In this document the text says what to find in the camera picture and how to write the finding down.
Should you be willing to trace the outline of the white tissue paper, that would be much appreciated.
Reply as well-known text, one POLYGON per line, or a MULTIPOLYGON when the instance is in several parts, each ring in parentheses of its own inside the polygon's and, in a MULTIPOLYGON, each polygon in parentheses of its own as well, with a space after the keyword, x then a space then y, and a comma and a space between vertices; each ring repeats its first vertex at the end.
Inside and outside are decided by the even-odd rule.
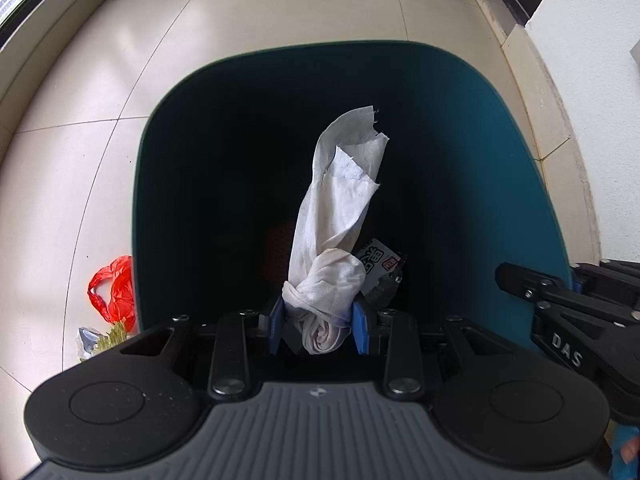
POLYGON ((366 279, 352 250, 388 142, 374 123, 374 108, 360 107, 322 132, 297 215, 282 299, 303 348, 316 356, 340 348, 349 335, 352 302, 366 279))

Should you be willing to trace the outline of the red plastic bag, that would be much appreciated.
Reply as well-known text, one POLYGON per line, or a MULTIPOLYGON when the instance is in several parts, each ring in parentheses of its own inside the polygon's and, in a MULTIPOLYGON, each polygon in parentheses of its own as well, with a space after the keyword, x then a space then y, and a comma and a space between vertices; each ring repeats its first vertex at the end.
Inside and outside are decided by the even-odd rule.
POLYGON ((125 333, 130 334, 137 322, 132 257, 120 256, 97 270, 88 284, 87 295, 105 322, 111 325, 120 323, 125 333), (105 283, 110 285, 107 300, 98 292, 105 283))

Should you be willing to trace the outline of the dark teal trash bin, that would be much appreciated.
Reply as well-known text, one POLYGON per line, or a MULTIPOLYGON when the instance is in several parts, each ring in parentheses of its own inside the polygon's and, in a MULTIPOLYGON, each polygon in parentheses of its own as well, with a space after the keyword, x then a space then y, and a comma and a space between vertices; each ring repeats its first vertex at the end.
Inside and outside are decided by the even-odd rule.
POLYGON ((399 301, 432 318, 463 315, 528 347, 532 309, 498 289, 494 273, 512 262, 570 278, 544 182, 485 77, 407 41, 232 56, 164 96, 134 181, 139 326, 272 306, 318 137, 364 106, 388 143, 360 240, 405 261, 399 301))

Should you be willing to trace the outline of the grey green snack packet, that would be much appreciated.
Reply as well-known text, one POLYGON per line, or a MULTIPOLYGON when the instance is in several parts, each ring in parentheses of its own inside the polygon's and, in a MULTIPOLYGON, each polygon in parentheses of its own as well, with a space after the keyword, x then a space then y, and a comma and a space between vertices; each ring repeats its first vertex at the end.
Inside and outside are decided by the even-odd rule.
POLYGON ((123 322, 117 322, 104 334, 89 327, 77 331, 76 347, 79 362, 85 362, 108 349, 122 344, 128 339, 123 322))

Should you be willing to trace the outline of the black white snack wrapper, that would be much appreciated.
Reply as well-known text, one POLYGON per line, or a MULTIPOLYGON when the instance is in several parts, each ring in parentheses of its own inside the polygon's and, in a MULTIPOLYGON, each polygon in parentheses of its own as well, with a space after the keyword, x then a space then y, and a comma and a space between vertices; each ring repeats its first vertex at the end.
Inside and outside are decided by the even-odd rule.
POLYGON ((391 294, 397 288, 398 266, 402 263, 398 252, 372 238, 358 250, 356 257, 366 270, 360 294, 369 304, 380 302, 386 294, 391 294))

